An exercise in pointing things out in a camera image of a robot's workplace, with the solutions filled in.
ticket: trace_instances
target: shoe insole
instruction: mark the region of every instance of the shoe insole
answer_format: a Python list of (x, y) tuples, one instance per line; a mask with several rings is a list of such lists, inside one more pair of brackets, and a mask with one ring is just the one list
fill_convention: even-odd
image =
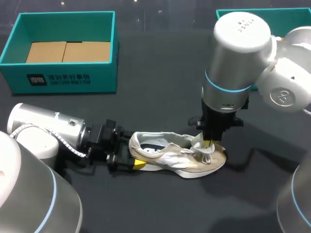
[(164, 146), (159, 146), (159, 145), (149, 144), (149, 143), (141, 144), (140, 147), (142, 148), (142, 150), (144, 152), (147, 152), (147, 153), (150, 153), (150, 154), (157, 153), (160, 150), (162, 150), (163, 148), (165, 148)]

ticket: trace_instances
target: logo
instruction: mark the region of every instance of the logo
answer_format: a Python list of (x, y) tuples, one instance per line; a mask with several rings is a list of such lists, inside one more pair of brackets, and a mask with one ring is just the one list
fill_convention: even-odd
[(145, 148), (145, 149), (143, 149), (143, 151), (144, 151), (144, 152), (147, 152), (147, 153), (149, 153), (149, 154), (153, 154), (153, 153), (159, 152), (160, 150), (155, 150), (155, 149), (153, 149), (153, 148)]
[(296, 101), (295, 94), (289, 89), (282, 87), (272, 90), (270, 93), (270, 99), (281, 107), (290, 107)]
[(31, 86), (46, 86), (47, 82), (43, 74), (27, 74)]

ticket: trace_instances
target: white sneaker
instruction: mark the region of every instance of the white sneaker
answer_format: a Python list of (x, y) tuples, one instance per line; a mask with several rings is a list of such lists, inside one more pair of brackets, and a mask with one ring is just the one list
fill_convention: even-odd
[(183, 178), (206, 176), (226, 161), (224, 148), (217, 144), (207, 148), (202, 134), (135, 132), (129, 149), (134, 158), (147, 162), (141, 170), (168, 169)]

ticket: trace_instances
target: table surface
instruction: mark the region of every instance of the table surface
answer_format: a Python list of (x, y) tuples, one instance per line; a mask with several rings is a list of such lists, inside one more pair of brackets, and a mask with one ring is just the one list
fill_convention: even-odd
[[(63, 9), (48, 0), (1, 1), (0, 51), (18, 12), (117, 10), (117, 93), (12, 96), (0, 77), (1, 131), (6, 131), (13, 106), (23, 102), (81, 117), (89, 124), (104, 123), (108, 118), (132, 131), (196, 135), (198, 132), (187, 126), (187, 121), (201, 115), (201, 84), (208, 57), (205, 48), (214, 10), (224, 6), (307, 6), (304, 0), (87, 2), (89, 5), (71, 0)], [(311, 148), (311, 117), (302, 112), (277, 112), (262, 101), (257, 91), (250, 94), (249, 109), (237, 115), (245, 126), (232, 128), (224, 135), (222, 145), (229, 152), (227, 166), (199, 179), (185, 180), (170, 171), (111, 174), (103, 164), (97, 164), (95, 173), (87, 175), (91, 167), (78, 168), (67, 161), (64, 178), (79, 193), (84, 209), (81, 233), (280, 232), (276, 201), (291, 173), (267, 155), (300, 161)], [(237, 172), (229, 166), (243, 163), (251, 151), (253, 159), (246, 169)]]

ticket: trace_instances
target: cardboard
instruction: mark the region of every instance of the cardboard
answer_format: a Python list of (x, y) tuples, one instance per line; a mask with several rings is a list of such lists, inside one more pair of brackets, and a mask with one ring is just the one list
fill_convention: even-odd
[(63, 62), (109, 62), (110, 42), (67, 43)]
[(26, 63), (62, 62), (66, 42), (33, 42)]

